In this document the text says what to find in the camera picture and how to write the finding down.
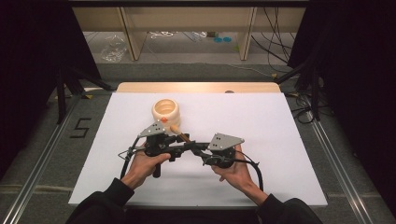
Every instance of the cream ceramic mug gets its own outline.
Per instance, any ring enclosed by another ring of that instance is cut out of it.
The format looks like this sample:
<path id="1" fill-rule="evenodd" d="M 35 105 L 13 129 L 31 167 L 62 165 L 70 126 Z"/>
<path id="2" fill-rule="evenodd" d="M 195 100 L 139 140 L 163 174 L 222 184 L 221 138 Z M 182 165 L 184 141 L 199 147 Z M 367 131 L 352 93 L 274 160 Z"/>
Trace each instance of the cream ceramic mug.
<path id="1" fill-rule="evenodd" d="M 170 133 L 170 126 L 180 125 L 180 111 L 178 103 L 171 99 L 162 99 L 154 104 L 151 109 L 154 120 L 163 122 L 163 127 Z"/>

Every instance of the person's right hand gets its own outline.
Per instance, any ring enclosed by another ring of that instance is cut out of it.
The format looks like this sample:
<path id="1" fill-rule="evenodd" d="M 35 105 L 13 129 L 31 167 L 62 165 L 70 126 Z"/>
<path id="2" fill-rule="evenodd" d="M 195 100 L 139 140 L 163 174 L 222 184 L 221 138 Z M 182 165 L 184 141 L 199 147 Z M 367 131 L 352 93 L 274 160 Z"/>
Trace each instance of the person's right hand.
<path id="1" fill-rule="evenodd" d="M 235 158 L 245 160 L 241 145 L 235 146 Z M 236 161 L 227 169 L 213 165 L 212 170 L 220 175 L 219 181 L 227 180 L 231 186 L 245 193 L 255 204 L 260 205 L 267 199 L 268 195 L 262 192 L 251 179 L 246 163 Z"/>

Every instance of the black plastic part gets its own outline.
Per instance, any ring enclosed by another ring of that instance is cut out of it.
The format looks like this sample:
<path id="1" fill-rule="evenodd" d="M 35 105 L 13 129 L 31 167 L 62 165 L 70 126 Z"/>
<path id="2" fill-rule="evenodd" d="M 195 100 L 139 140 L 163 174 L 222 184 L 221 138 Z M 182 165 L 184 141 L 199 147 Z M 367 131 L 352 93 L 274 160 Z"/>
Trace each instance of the black plastic part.
<path id="1" fill-rule="evenodd" d="M 152 177 L 158 178 L 160 176 L 161 176 L 161 165 L 157 164 L 157 165 L 155 165 L 155 171 L 154 171 L 154 173 L 152 173 Z"/>

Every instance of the white table surface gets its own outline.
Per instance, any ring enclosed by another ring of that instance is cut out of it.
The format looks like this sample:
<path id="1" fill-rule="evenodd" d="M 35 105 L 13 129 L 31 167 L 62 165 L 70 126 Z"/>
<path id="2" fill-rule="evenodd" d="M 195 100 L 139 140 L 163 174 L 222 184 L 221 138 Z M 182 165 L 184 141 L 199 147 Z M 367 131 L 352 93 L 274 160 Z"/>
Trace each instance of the white table surface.
<path id="1" fill-rule="evenodd" d="M 280 201 L 299 198 L 312 206 L 327 205 L 282 93 L 113 93 L 91 151 L 69 203 L 79 204 L 91 193 L 105 190 L 120 177 L 124 160 L 118 154 L 154 122 L 155 102 L 179 103 L 180 130 L 191 140 L 210 142 L 215 133 L 245 139 L 243 151 L 260 162 L 264 191 Z M 256 172 L 250 174 L 258 183 Z M 187 151 L 166 161 L 162 176 L 146 179 L 127 203 L 138 207 L 252 207 L 243 193 L 219 182 L 210 166 Z"/>

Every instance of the floor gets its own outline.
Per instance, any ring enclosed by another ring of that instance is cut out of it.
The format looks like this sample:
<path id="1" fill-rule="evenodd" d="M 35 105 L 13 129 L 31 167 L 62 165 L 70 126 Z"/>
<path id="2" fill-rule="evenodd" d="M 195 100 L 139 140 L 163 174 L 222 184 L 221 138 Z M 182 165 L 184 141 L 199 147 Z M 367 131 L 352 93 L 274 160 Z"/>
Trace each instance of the floor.
<path id="1" fill-rule="evenodd" d="M 157 72 L 169 74 L 170 71 L 163 69 L 172 64 L 179 64 L 180 68 L 191 64 L 221 64 L 222 71 L 230 73 L 252 73 L 267 78 L 280 77 L 285 70 L 290 70 L 282 61 L 287 60 L 284 49 L 290 52 L 295 34 L 281 34 L 282 43 L 289 48 L 281 48 L 272 44 L 265 37 L 271 38 L 272 34 L 254 34 L 255 39 L 264 48 L 271 47 L 276 55 L 270 55 L 254 41 L 251 42 L 249 55 L 246 61 L 239 59 L 238 48 L 235 44 L 234 33 L 219 33 L 219 37 L 230 37 L 231 42 L 215 42 L 213 37 L 200 37 L 193 33 L 172 33 L 172 36 L 148 34 L 145 46 L 138 61 L 131 61 L 129 52 L 121 54 L 119 62 L 113 63 L 103 59 L 102 52 L 109 46 L 109 40 L 114 36 L 123 39 L 122 33 L 86 32 L 87 42 L 92 51 L 93 58 L 98 68 L 103 73 L 104 80 L 113 82 L 114 85 L 123 79 L 121 72 L 107 70 L 108 66 L 128 67 L 135 65 L 138 69 L 147 70 L 148 66 L 155 66 Z M 283 92 L 292 92 L 296 77 L 282 84 Z M 90 83 L 83 83 L 84 87 L 92 87 Z M 54 150 L 49 154 L 50 159 L 45 164 L 45 170 L 37 178 L 37 185 L 26 207 L 21 208 L 23 213 L 18 217 L 19 223 L 64 223 L 74 207 L 68 205 L 68 199 L 77 181 L 80 169 L 87 157 L 95 132 L 99 128 L 100 120 L 104 115 L 110 93 L 105 91 L 92 91 L 91 98 L 77 99 L 68 98 L 67 104 L 75 107 L 70 114 L 68 123 L 60 139 L 54 144 Z M 287 98 L 290 109 L 301 107 L 304 104 L 302 98 Z M 325 193 L 329 205 L 325 208 L 313 208 L 323 223 L 396 223 L 396 220 L 385 206 L 381 196 L 376 192 L 373 183 L 364 172 L 359 159 L 353 156 L 352 150 L 337 118 L 330 108 L 324 108 L 321 112 L 321 121 L 304 124 L 309 121 L 309 114 L 302 114 L 296 120 L 296 126 L 303 139 L 308 156 L 317 174 L 320 185 Z M 48 101 L 48 109 L 43 113 L 41 121 L 35 127 L 30 143 L 21 151 L 18 158 L 13 162 L 7 174 L 0 182 L 0 219 L 6 217 L 8 209 L 18 196 L 21 187 L 28 179 L 41 153 L 48 148 L 51 135 L 56 131 L 57 100 L 54 93 Z M 76 130 L 76 123 L 82 122 L 88 127 L 85 137 L 84 130 Z M 346 189 L 355 190 L 355 194 Z M 367 211 L 367 217 L 359 215 L 354 205 L 354 200 L 362 201 L 363 208 Z"/>

